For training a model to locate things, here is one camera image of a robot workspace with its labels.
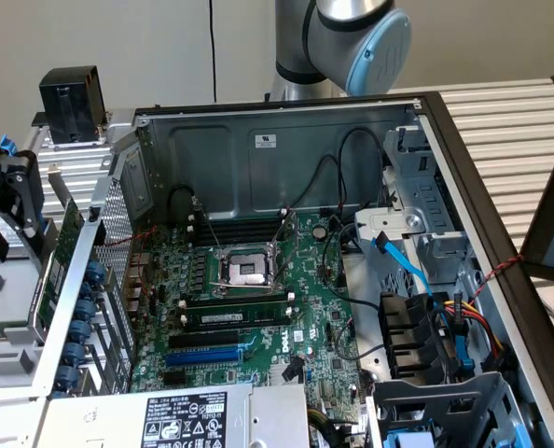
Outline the black CPU cooler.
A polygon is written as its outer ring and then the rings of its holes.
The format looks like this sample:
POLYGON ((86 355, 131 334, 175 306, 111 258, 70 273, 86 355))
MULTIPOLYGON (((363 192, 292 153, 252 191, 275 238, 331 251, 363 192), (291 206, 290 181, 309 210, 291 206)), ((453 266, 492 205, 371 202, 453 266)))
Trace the black CPU cooler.
POLYGON ((39 91, 55 145, 100 140, 106 111, 96 65, 53 68, 41 79, 39 91))

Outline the grey parts rack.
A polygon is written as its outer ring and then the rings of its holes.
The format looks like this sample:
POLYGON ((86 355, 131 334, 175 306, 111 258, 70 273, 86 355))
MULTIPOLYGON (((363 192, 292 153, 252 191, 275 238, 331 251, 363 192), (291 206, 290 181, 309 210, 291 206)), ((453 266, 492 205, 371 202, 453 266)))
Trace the grey parts rack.
POLYGON ((53 239, 46 244, 43 260, 31 259, 20 242, 8 242, 7 259, 0 263, 5 279, 0 305, 0 322, 26 320, 23 329, 6 329, 6 340, 0 340, 0 388, 26 387, 34 380, 35 371, 45 344, 39 344, 28 328, 28 316, 43 264, 53 248, 53 239))

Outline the open PC case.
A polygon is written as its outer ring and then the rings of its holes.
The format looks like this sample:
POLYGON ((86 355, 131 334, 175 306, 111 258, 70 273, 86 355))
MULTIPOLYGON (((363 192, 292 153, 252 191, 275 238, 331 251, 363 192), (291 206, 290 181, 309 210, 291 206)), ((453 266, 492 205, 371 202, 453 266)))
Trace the open PC case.
POLYGON ((130 141, 113 147, 84 218, 44 359, 43 413, 34 446, 55 399, 114 396, 130 389, 137 337, 132 321, 130 263, 134 248, 160 226, 210 220, 278 217, 290 210, 317 214, 338 237, 353 313, 354 340, 365 400, 356 423, 345 425, 307 400, 310 448, 366 448, 367 400, 378 383, 394 380, 380 325, 383 292, 427 293, 431 331, 446 363, 445 384, 498 372, 519 406, 534 448, 554 448, 554 310, 544 294, 554 282, 530 276, 520 249, 554 166, 554 122, 514 101, 477 104, 449 93, 208 107, 156 107, 129 114, 130 141), (382 285, 370 272, 355 214, 383 206, 385 134, 422 129, 436 157, 454 216, 472 254, 465 275, 430 286, 421 269, 384 233, 372 241, 409 270, 382 285), (276 148, 255 148, 256 134, 275 134, 276 148), (77 387, 53 389, 78 293, 90 260, 106 268, 96 292, 97 313, 83 344, 77 387))

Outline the black RAM slot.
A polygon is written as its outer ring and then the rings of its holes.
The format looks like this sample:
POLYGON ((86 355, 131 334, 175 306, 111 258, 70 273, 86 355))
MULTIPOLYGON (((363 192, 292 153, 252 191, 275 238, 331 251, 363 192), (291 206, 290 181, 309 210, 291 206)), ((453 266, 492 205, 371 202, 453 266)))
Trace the black RAM slot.
MULTIPOLYGON (((211 224, 216 233, 228 231, 266 231, 276 232, 282 221, 278 217, 270 218, 246 218, 246 219, 215 219, 211 224)), ((197 232, 208 231, 203 218, 190 220, 187 227, 192 227, 197 232)))
POLYGON ((236 245, 270 242, 276 234, 274 229, 235 229, 216 231, 215 237, 209 230, 194 232, 188 235, 190 242, 196 246, 236 245))
POLYGON ((276 295, 251 295, 251 296, 234 296, 223 298, 212 298, 208 300, 180 300, 177 308, 180 310, 194 310, 212 307, 233 307, 237 305, 256 305, 269 303, 289 303, 287 294, 276 295))

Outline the long black expansion slot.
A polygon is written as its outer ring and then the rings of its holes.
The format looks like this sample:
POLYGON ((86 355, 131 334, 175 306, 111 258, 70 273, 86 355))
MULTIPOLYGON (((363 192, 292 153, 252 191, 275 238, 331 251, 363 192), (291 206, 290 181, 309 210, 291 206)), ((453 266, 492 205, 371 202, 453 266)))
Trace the long black expansion slot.
POLYGON ((240 335, 237 331, 217 331, 204 333, 181 333, 169 337, 169 349, 188 349, 197 347, 214 347, 220 345, 237 345, 240 335))

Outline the CPU socket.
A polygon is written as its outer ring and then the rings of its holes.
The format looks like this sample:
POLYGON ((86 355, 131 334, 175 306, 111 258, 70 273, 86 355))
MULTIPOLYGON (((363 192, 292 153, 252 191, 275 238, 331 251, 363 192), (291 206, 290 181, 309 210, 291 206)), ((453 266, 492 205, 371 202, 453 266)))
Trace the CPU socket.
POLYGON ((279 280, 280 250, 272 244, 234 245, 218 249, 215 254, 217 275, 215 288, 232 290, 263 291, 271 294, 284 289, 279 280))

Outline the blue expansion slot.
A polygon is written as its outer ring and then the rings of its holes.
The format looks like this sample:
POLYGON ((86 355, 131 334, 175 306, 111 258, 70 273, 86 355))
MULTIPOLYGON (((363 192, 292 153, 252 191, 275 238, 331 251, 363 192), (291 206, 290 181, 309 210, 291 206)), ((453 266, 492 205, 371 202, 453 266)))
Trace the blue expansion slot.
POLYGON ((238 347, 211 348, 200 351, 176 352, 165 357, 168 368, 202 364, 240 362, 242 349, 238 347))

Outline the silver power supply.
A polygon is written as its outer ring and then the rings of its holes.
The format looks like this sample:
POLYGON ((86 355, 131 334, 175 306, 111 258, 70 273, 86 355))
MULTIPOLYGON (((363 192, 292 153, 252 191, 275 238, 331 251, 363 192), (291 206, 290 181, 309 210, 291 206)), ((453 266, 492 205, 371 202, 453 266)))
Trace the silver power supply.
POLYGON ((302 385, 55 399, 37 448, 310 448, 302 385))

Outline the installed RAM stick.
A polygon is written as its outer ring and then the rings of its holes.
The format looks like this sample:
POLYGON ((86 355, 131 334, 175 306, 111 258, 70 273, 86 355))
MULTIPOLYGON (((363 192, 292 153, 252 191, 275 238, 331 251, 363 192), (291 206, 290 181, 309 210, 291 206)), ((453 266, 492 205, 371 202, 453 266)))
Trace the installed RAM stick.
POLYGON ((188 331, 251 329, 290 325, 292 319, 281 311, 236 311, 181 314, 179 322, 188 331))

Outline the metal socket cover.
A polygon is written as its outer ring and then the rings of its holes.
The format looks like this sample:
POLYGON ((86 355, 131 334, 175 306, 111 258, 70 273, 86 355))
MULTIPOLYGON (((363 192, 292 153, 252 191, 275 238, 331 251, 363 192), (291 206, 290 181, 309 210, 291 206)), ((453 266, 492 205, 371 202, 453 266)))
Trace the metal socket cover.
POLYGON ((290 210, 286 214, 279 230, 270 241, 269 247, 275 263, 273 280, 277 281, 284 276, 290 261, 298 251, 298 213, 295 210, 290 210))

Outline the green Dell motherboard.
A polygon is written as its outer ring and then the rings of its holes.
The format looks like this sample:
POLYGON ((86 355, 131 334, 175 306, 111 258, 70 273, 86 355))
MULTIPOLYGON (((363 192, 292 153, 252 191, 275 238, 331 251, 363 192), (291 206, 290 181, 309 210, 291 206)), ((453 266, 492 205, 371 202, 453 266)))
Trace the green Dell motherboard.
POLYGON ((350 425, 359 419, 365 400, 354 340, 351 306, 340 298, 346 287, 338 237, 325 217, 298 216, 299 247, 284 276, 283 290, 222 291, 211 285, 217 275, 216 245, 193 245, 192 227, 160 226, 134 248, 130 263, 132 321, 137 337, 136 361, 130 389, 153 392, 187 387, 250 384, 268 385, 270 366, 288 364, 286 380, 304 370, 306 400, 314 409, 338 423, 350 425), (312 238, 312 228, 328 230, 323 242, 312 238), (289 303, 237 305, 180 310, 180 300, 287 294, 289 303), (292 322, 287 326, 188 331, 179 322, 181 314, 236 311, 281 311, 292 322), (237 331, 240 343, 214 347, 169 349, 170 336, 181 333, 237 331), (165 357, 176 352, 238 347, 240 362, 168 368, 165 357), (183 386, 163 384, 166 371, 184 371, 183 386))

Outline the silver chipset heatsink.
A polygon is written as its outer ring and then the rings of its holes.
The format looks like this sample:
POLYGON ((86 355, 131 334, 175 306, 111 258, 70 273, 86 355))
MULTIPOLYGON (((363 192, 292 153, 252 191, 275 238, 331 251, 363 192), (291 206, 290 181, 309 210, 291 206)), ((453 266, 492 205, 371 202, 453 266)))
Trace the silver chipset heatsink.
POLYGON ((284 373, 287 371, 288 364, 273 364, 270 366, 269 376, 268 376, 268 385, 270 386, 281 386, 281 385, 296 385, 305 383, 305 371, 296 371, 293 378, 286 380, 284 373))

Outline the silver metal drive cage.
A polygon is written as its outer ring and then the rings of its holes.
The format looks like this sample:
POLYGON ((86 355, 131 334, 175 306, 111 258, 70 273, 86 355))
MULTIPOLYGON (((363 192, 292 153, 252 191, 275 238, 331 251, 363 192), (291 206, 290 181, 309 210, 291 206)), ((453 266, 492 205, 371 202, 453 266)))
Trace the silver metal drive cage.
POLYGON ((451 284, 465 275, 471 244, 449 196, 425 132, 399 126, 385 134, 390 162, 382 175, 383 206, 355 214, 357 234, 370 272, 384 285, 409 270, 372 245, 380 233, 421 269, 430 286, 451 284))

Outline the black fan shroud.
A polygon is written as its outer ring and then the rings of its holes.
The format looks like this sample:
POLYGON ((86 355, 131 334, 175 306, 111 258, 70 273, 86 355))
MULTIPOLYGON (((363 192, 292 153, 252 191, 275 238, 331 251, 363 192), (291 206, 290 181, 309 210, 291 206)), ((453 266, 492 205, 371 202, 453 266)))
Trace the black fan shroud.
POLYGON ((381 294, 381 335, 392 379, 418 386, 447 382, 446 363, 431 331, 432 303, 427 293, 412 297, 381 294))

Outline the grey plastic disk bay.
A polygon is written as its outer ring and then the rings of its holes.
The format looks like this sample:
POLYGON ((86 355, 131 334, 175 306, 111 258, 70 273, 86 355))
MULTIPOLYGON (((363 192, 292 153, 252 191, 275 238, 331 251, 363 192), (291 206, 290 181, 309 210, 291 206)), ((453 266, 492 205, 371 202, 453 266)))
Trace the grey plastic disk bay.
POLYGON ((378 383, 367 400, 366 448, 534 448, 498 372, 462 383, 378 383))

